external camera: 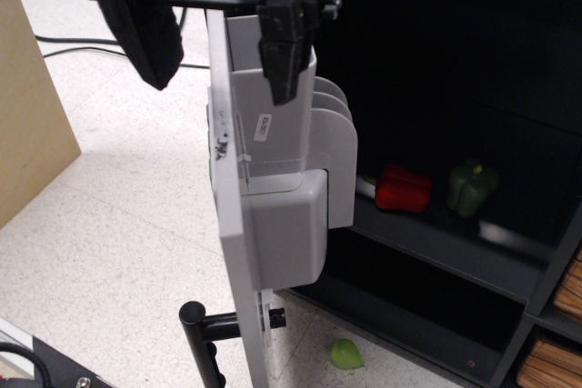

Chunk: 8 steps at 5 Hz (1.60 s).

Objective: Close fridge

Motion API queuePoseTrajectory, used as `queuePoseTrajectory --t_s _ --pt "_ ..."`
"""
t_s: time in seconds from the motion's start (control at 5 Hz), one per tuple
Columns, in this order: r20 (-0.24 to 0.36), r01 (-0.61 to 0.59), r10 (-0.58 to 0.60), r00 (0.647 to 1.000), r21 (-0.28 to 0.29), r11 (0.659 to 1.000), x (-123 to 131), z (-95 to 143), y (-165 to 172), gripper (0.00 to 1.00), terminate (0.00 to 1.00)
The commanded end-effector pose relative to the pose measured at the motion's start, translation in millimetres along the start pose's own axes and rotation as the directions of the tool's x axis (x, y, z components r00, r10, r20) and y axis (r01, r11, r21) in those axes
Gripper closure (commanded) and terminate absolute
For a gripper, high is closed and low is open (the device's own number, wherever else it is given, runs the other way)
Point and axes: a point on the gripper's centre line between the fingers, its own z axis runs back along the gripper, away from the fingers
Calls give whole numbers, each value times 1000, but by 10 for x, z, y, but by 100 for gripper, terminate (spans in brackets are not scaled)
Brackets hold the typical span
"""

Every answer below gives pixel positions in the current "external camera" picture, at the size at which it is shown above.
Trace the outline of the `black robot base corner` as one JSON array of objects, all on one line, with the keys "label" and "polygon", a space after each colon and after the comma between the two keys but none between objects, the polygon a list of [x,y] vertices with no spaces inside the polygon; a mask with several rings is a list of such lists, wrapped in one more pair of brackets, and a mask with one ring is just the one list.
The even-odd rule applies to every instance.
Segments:
[{"label": "black robot base corner", "polygon": [[113,387],[102,376],[1,318],[2,387]]}]

